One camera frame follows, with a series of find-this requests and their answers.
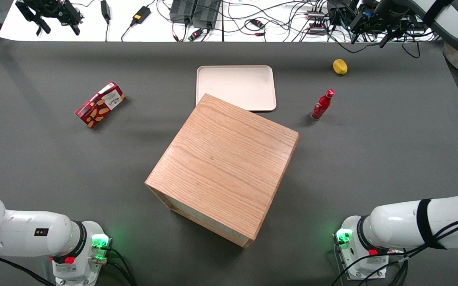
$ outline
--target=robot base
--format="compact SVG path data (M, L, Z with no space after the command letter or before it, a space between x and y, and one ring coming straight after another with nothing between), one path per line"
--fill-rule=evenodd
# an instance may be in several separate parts
M349 235L347 243L339 244L339 256L342 262L342 268L346 268L361 257L369 255L369 251L363 247L358 239L357 225L361 216L350 216L342 223L341 230L352 230ZM388 264L388 256L369 257L362 259L360 262L354 264L347 271L349 280L363 280L372 272ZM386 277L386 268L383 268L378 273L372 275L369 279L382 279Z
M107 257L107 251L94 248L91 238L93 235L103 234L104 232L102 227L96 222L83 221L82 224L86 228L86 244L80 255L75 258L75 264L57 264L52 262L57 285L94 286L98 280L102 265L91 262L90 258ZM83 265L86 265L86 267L84 268L84 272L80 273Z

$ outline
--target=white table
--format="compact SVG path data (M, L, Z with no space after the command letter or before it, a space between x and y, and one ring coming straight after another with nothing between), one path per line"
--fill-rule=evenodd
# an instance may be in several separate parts
M126 31L129 27L129 24L132 20L132 16L137 12L142 6L149 5L152 0L107 0L107 3L111 7L111 25L109 26L109 37L108 41L115 42L120 41L122 34ZM265 9L268 7L272 7L281 3L286 2L287 0L225 0L227 2L231 2L231 5L228 5L226 2L223 4L223 11L224 11L224 30L225 31L236 31L238 28L243 27L245 21L247 19L257 18L257 17L265 17L269 18L262 12L259 12L259 9L251 6L246 5L239 5L239 4L252 4L256 5L261 9ZM74 3L80 3L84 5L88 5L91 0L71 0ZM171 24L170 21L164 19L160 13L169 18L169 10L167 6L171 6L172 0L155 0L153 4L149 6L151 10L151 14L149 17L142 23L135 25L125 36L125 42L174 42L174 38L172 35L172 27L174 26L174 30L176 34L181 38L184 34L184 24L175 23L174 25ZM327 13L326 9L326 2L323 3L323 12ZM76 36L70 27L63 27L60 25L57 19L52 18L44 18L47 24L51 27L51 33L45 34L43 31L42 33L37 36L36 31L38 26L34 22L27 22L18 8L12 4L10 11L8 12L8 16L5 20L5 23L0 31L0 37L6 38L10 40L17 40L17 41L81 41L81 42L96 42L96 41L104 41L105 40L105 31L107 28L107 24L102 17L101 8L100 8L100 0L94 0L91 5L88 7L84 7L81 5L75 5L75 7L79 8L81 13L84 15L84 19L82 20L82 24L79 25L80 28L80 35ZM304 4L304 1L290 0L289 3L280 5L278 7L266 10L266 13L280 20L282 22L289 21L289 15L294 13L291 10L297 8L298 13L294 20L292 21L291 32L289 36L287 35L288 31L284 30L281 27L273 23L269 23L266 26L266 41L268 42L281 42L287 41L291 42L293 39L295 42L300 41L302 35L298 35L298 31L302 31L306 27L308 27L307 23L307 16L303 13L307 12L307 10L311 10L311 4ZM231 20L226 18L227 15L231 15L233 18L240 18L243 19L239 20ZM215 28L218 30L210 31L209 36L205 39L205 41L209 42L220 42L222 41L222 14L219 13L218 21L215 25ZM252 24L247 25L251 29L256 29L255 26ZM186 32L186 38L196 31L197 28L193 26L189 26ZM349 33L344 30L342 27L337 27L336 30L340 32L333 33L333 38L336 38L339 42L349 42L350 36ZM244 31L248 34L254 34L255 31L250 31L244 29ZM330 42L334 42L334 39L328 39L327 35L307 35L304 38L304 42L326 42L329 40ZM426 36L424 38L417 38L417 40L427 40L430 36ZM246 35L240 31L227 33L225 32L224 40L227 42L264 42L264 37L256 37L253 35Z

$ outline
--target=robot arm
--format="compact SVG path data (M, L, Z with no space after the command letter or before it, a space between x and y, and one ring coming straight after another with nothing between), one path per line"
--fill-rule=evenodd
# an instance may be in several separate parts
M340 248L341 261L346 265L355 262L348 269L349 279L360 280L388 264L389 257L379 255L396 249L423 245L438 249L458 248L458 230L439 240L434 237L455 222L458 222L458 196L407 201L378 206L367 216L348 217L334 238ZM369 255L375 257L362 259ZM384 278L386 269L378 274L370 278Z
M387 31L380 47L392 38L401 37L408 27L400 27L400 21L409 9L458 50L458 0L381 0L374 11L360 11L351 23L353 43L360 34L368 31Z
M110 239L92 221L40 211L6 210L0 201L0 256L49 256L56 282L93 286L106 262Z

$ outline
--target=wood grain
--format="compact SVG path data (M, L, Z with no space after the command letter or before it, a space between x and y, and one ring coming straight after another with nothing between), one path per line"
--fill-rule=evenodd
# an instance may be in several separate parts
M146 185L176 212L167 197L253 242L298 139L298 132L206 94ZM192 212L185 216L223 231Z

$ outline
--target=cardboard box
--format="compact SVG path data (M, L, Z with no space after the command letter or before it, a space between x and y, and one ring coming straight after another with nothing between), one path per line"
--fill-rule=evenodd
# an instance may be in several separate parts
M120 87L114 81L111 81L91 99L81 105L75 111L75 115L86 123L89 128L94 128L123 99L125 99L125 95Z
M171 210L248 247L299 134L206 94L146 185Z

